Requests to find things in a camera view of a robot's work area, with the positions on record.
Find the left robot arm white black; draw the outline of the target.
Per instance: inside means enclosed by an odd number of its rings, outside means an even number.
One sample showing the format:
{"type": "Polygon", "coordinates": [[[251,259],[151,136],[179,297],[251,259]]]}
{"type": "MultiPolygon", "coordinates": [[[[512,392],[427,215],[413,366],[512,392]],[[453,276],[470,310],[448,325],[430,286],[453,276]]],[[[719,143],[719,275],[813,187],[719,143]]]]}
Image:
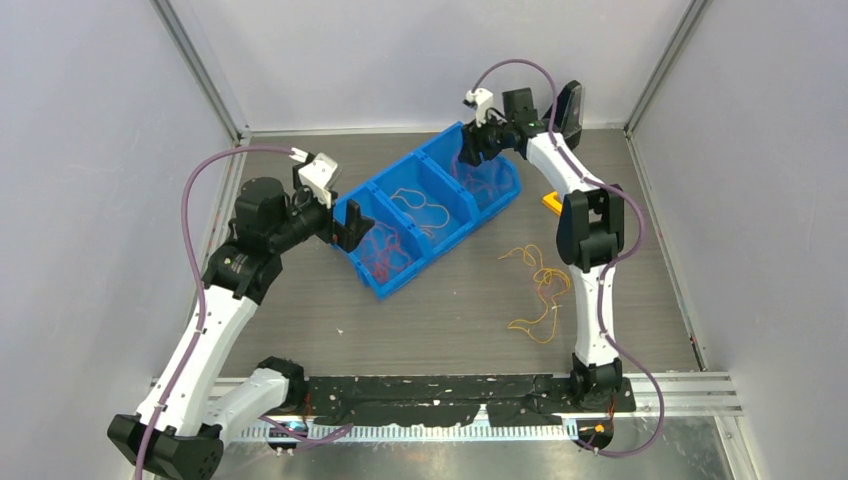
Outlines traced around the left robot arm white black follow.
{"type": "Polygon", "coordinates": [[[334,216],[337,194],[321,198],[296,182],[288,194],[271,177],[246,182],[235,199],[227,240],[200,273],[194,319],[133,414],[113,417],[107,436],[137,469],[164,479],[210,479],[225,448],[261,416],[298,412],[308,382],[301,365],[269,356],[216,401],[209,399],[226,358],[283,270],[282,256],[311,237],[355,250],[374,219],[355,201],[334,216]]]}

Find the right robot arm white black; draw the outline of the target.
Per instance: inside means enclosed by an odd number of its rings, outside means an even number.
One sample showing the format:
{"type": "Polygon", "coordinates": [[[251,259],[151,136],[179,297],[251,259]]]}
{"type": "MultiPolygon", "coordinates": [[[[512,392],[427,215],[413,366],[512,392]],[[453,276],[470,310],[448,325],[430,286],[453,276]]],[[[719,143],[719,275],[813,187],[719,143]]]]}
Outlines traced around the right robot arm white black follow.
{"type": "Polygon", "coordinates": [[[622,362],[611,347],[611,264],[624,248],[624,201],[609,192],[576,158],[582,133],[583,86],[566,84],[545,114],[528,88],[503,93],[504,109],[484,88],[466,92],[474,118],[462,128],[460,162],[479,166],[505,150],[516,151],[549,182],[561,202],[555,236],[559,257],[571,272],[576,295],[577,341],[569,394],[584,410],[596,410],[622,387],[622,362]]]}

